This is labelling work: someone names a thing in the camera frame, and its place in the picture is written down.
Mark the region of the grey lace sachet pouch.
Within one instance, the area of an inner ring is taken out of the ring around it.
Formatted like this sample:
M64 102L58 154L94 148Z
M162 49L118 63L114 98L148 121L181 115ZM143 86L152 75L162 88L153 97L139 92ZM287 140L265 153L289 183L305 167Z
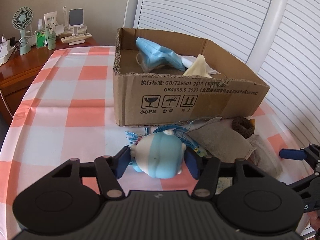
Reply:
M247 160L256 150L247 139L216 118L192 129L188 136L224 163Z

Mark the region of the blue white plush toy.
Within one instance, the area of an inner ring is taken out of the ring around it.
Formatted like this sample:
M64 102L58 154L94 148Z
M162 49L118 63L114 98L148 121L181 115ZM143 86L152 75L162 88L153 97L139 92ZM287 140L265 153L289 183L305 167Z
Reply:
M170 179L182 172L186 149L171 130L152 133L130 147L132 166L152 178Z

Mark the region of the brown woven scrunchie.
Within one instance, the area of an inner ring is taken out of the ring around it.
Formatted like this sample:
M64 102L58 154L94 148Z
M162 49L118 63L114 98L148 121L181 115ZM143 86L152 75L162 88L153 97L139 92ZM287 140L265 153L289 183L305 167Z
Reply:
M248 139L255 132L255 125L253 126L247 118L236 117L232 121L232 129L242 135L245 139Z

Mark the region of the pink checkered tablecloth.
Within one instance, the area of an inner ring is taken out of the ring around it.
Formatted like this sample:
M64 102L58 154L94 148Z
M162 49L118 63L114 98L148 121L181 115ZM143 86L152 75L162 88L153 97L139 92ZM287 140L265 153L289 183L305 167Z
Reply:
M113 62L114 47L56 50L26 92L1 148L1 239L11 239L20 231L12 203L25 188L68 159L92 162L117 154L128 144L126 131L144 134L144 128L116 124ZM253 114L255 134L273 154L302 147L266 102ZM191 193L196 184L185 165L171 179L150 178L130 166L119 182L126 193Z

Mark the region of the brown cardboard box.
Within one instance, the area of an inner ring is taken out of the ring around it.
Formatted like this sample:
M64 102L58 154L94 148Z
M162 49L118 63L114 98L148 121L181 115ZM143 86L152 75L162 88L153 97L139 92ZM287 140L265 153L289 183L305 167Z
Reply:
M170 65L146 73L138 38L183 56L202 55L216 73L186 76ZM211 40L163 30L119 28L113 67L114 114L119 126L156 126L215 117L251 116L269 86Z

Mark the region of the white cloth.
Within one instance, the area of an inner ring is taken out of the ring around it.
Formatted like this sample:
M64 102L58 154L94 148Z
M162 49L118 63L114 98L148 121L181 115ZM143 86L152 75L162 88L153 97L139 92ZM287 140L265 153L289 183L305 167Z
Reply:
M182 64L187 68L183 75L185 76L203 76L211 77L214 74L220 74L217 70L211 68L203 55L194 56L181 56Z

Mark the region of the wooden nightstand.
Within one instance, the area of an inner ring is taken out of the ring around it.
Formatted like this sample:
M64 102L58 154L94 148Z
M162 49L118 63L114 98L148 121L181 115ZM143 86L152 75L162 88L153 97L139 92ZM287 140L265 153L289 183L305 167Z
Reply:
M10 125L23 96L54 51L31 48L25 55L14 52L1 66L1 116Z

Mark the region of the white remote control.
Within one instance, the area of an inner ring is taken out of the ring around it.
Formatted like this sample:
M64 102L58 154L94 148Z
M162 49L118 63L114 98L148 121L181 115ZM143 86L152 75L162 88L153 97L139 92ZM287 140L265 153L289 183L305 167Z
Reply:
M76 41L86 40L87 38L91 38L92 35L90 33L72 35L61 38L62 43L72 43Z

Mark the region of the pale green tube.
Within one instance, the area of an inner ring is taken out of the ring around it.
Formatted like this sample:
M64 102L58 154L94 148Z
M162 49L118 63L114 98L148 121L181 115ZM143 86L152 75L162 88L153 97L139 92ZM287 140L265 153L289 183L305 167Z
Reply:
M56 41L56 33L55 33L56 24L55 23L49 23L46 26L46 41L47 41L47 47L48 50L55 49L55 41Z

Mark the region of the green bottle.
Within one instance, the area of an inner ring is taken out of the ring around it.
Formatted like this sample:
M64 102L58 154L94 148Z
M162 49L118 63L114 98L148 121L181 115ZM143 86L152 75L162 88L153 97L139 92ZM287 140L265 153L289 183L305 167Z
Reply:
M47 45L46 42L46 32L44 30L38 31L36 33L36 48L43 48Z

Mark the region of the white curved pole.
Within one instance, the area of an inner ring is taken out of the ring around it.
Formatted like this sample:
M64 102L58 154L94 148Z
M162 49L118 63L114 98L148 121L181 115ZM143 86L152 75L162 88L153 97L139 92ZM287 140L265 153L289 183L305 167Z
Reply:
M246 64L258 73L279 29L288 0L270 0L265 19Z

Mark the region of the white louvered door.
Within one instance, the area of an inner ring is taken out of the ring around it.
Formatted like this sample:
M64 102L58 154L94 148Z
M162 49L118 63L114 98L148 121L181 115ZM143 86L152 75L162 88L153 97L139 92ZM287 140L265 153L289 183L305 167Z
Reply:
M134 27L207 38L246 63L270 0L138 0ZM319 0L288 0L259 72L301 146L319 143Z

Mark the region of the phone on white stand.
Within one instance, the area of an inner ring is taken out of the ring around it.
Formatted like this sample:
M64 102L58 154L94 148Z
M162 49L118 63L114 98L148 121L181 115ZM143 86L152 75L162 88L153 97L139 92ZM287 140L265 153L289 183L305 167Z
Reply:
M73 30L72 36L75 36L78 34L78 29L84 26L84 10L82 8L71 9L68 19L68 27Z

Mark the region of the green mini desk fan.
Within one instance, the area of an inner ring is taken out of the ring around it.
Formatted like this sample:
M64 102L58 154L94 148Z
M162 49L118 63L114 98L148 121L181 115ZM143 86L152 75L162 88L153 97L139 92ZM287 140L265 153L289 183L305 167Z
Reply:
M13 15L12 25L15 29L20 31L20 55L25 55L29 53L29 51L31 51L29 36L27 35L27 28L29 27L29 25L31 25L32 20L33 11L30 7L21 7Z

